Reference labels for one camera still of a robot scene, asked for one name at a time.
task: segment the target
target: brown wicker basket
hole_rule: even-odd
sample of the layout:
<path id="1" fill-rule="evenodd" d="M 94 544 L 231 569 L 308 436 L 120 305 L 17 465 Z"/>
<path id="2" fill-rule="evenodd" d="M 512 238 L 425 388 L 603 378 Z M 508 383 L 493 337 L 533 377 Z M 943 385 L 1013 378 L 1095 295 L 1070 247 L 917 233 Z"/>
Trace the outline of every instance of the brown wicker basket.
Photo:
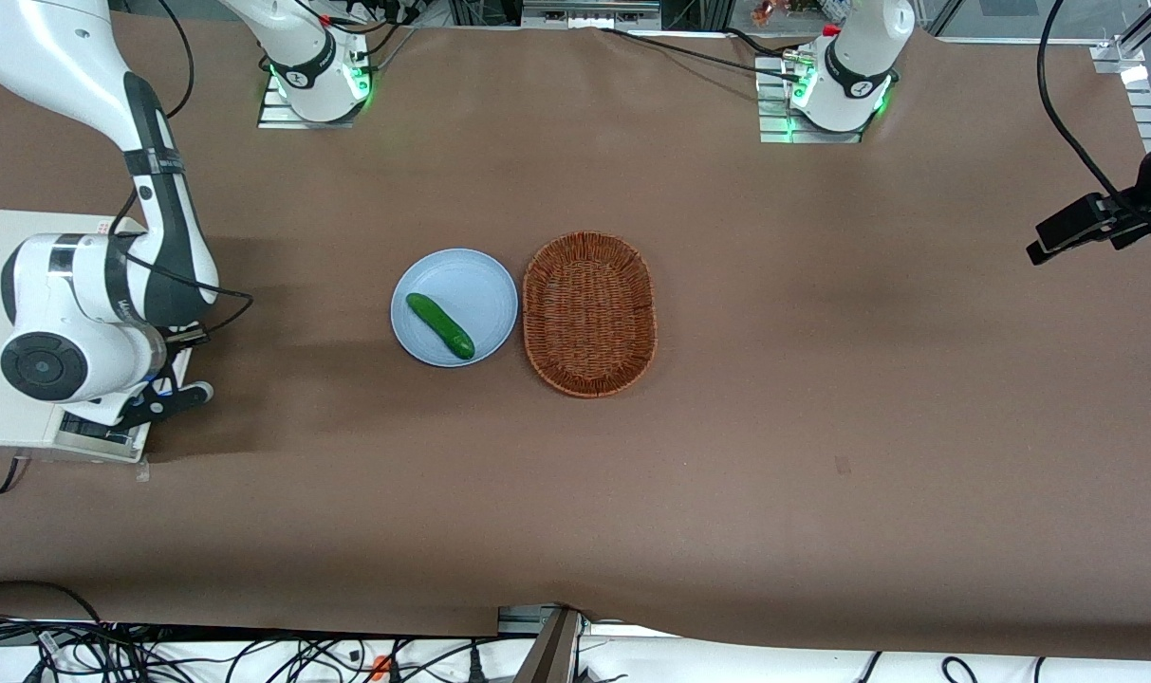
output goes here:
<path id="1" fill-rule="evenodd" d="M 524 273 L 524 350 L 555 389 L 594 399 L 631 386 L 655 357 L 654 288 L 639 251 L 611 234 L 564 234 Z"/>

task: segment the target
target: light blue plate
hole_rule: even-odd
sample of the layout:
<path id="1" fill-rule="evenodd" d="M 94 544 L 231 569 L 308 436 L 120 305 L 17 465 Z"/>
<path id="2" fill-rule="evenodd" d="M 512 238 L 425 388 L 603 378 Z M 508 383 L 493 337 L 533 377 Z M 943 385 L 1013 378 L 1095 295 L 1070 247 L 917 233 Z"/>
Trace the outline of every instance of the light blue plate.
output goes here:
<path id="1" fill-rule="evenodd" d="M 427 295 L 470 334 L 474 358 L 458 358 L 406 305 L 412 291 Z M 478 363 L 503 346 L 516 325 L 516 282 L 496 259 L 475 250 L 443 250 L 406 270 L 389 302 L 389 324 L 406 354 L 440 367 Z"/>

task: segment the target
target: cucumber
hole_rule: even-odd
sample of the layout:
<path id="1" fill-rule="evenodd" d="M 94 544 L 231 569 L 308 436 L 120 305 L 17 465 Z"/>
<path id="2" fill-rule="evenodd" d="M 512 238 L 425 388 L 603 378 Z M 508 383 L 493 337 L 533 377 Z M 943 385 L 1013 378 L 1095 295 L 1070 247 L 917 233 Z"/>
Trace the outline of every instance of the cucumber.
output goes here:
<path id="1" fill-rule="evenodd" d="M 466 334 L 465 329 L 462 329 L 460 325 L 453 322 L 440 304 L 433 302 L 432 298 L 425 297 L 422 294 L 412 291 L 406 295 L 406 305 L 432 328 L 432 332 L 435 332 L 441 337 L 441 341 L 444 342 L 445 347 L 449 347 L 449 350 L 455 356 L 463 359 L 463 362 L 474 358 L 473 339 Z"/>

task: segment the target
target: white platform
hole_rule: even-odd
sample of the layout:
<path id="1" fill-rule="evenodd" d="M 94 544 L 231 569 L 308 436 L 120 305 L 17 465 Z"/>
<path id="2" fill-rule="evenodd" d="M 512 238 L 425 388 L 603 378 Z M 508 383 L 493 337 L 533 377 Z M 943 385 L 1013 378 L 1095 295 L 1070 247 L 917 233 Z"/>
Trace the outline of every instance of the white platform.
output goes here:
<path id="1" fill-rule="evenodd" d="M 77 213 L 0 212 L 0 455 L 21 455 L 32 460 L 70 460 L 89 462 L 142 462 L 148 425 L 127 432 L 101 433 L 98 437 L 82 432 L 99 432 L 98 427 L 82 424 L 54 403 L 37 401 L 18 393 L 2 377 L 1 352 L 13 326 L 2 306 L 2 265 L 21 242 L 32 234 L 106 234 L 113 217 L 90 217 Z M 143 230 L 131 219 L 120 223 L 120 233 Z M 176 359 L 180 378 L 186 371 L 190 350 Z"/>

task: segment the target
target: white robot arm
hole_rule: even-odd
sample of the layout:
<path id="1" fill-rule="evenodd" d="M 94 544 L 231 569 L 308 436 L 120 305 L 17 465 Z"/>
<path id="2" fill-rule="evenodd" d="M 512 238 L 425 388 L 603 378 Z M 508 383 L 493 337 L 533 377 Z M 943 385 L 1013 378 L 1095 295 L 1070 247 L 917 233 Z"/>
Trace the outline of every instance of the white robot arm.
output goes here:
<path id="1" fill-rule="evenodd" d="M 800 47 L 813 64 L 796 68 L 805 81 L 792 88 L 791 104 L 825 130 L 862 128 L 893 82 L 892 64 L 916 25 L 908 0 L 854 0 L 836 36 Z"/>
<path id="2" fill-rule="evenodd" d="M 300 0 L 310 3 L 311 0 Z M 322 25 L 325 8 L 297 0 L 220 0 L 246 23 L 275 69 L 283 97 L 306 121 L 343 121 L 371 93 L 363 35 Z"/>
<path id="3" fill-rule="evenodd" d="M 106 0 L 0 0 L 0 83 L 115 143 L 148 222 L 144 234 L 38 234 L 17 248 L 2 270 L 14 322 L 2 374 L 94 423 L 131 423 L 132 399 L 167 362 L 158 328 L 193 324 L 216 297 L 127 258 L 216 286 L 166 114 L 120 56 Z M 184 390 L 158 412 L 211 396 Z"/>

